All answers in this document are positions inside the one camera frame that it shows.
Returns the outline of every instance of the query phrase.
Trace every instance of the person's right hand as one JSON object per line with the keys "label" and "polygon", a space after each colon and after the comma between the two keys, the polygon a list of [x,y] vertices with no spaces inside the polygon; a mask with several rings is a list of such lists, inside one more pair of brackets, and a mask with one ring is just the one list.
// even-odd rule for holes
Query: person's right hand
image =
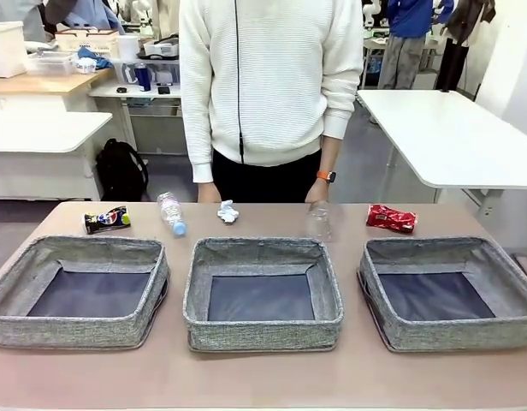
{"label": "person's right hand", "polygon": [[198,185],[199,203],[221,203],[222,196],[213,182],[206,182]]}

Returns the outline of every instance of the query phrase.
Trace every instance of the hand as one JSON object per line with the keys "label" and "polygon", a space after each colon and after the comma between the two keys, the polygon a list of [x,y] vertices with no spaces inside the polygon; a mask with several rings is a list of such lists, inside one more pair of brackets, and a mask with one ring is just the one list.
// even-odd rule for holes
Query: hand
{"label": "hand", "polygon": [[328,201],[329,200],[329,184],[322,178],[317,178],[311,190],[305,198],[305,203],[313,204],[317,201]]}
{"label": "hand", "polygon": [[213,182],[198,185],[199,203],[221,203],[222,196]]}

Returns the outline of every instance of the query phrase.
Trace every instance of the clear plastic bottle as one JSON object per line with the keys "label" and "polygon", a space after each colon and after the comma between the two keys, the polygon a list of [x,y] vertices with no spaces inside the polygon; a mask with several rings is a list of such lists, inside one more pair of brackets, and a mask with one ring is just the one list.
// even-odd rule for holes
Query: clear plastic bottle
{"label": "clear plastic bottle", "polygon": [[187,226],[181,213],[180,201],[171,193],[163,193],[157,197],[161,217],[167,223],[176,237],[186,235]]}
{"label": "clear plastic bottle", "polygon": [[332,241],[330,205],[326,201],[317,201],[309,207],[307,235],[319,241]]}

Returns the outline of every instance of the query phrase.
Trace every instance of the gray pants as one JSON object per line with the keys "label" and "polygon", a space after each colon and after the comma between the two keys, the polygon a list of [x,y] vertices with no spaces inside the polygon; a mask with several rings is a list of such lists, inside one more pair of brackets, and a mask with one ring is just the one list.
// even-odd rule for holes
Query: gray pants
{"label": "gray pants", "polygon": [[419,71],[425,37],[402,39],[390,36],[383,56],[382,74],[377,86],[386,90],[410,90]]}

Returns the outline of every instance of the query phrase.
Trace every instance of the blue cloth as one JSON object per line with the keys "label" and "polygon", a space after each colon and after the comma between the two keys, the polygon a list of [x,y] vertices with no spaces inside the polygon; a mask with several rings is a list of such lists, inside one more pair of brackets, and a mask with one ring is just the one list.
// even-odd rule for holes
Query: blue cloth
{"label": "blue cloth", "polygon": [[77,57],[78,58],[88,57],[96,61],[96,70],[109,69],[113,67],[113,64],[110,63],[110,60],[108,60],[105,57],[97,56],[96,54],[94,54],[92,51],[90,51],[86,47],[81,47],[79,49],[79,51],[77,52]]}
{"label": "blue cloth", "polygon": [[[453,11],[453,0],[442,0],[444,6],[438,18],[446,23]],[[420,39],[431,29],[433,0],[389,0],[388,18],[391,34],[403,39]]]}
{"label": "blue cloth", "polygon": [[117,16],[102,0],[80,0],[66,17],[66,24],[70,27],[76,24],[83,27],[89,25],[100,29],[117,29],[120,34],[125,31]]}

